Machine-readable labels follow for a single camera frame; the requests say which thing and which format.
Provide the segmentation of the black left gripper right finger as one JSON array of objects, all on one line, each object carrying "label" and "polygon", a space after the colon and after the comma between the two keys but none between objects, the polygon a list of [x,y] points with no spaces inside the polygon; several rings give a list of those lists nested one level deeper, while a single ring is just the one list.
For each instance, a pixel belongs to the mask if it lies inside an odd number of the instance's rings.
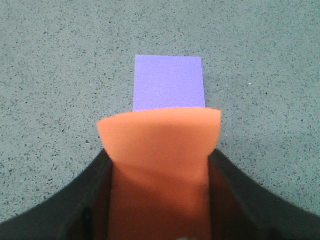
[{"label": "black left gripper right finger", "polygon": [[208,160],[213,240],[318,240],[319,216],[266,190],[220,150]]}]

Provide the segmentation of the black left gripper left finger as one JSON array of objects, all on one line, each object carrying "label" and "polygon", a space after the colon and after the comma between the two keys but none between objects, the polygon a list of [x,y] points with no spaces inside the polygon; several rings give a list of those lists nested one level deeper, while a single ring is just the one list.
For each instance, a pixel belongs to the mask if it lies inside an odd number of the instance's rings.
[{"label": "black left gripper left finger", "polygon": [[113,162],[102,150],[67,187],[0,225],[2,240],[105,240]]}]

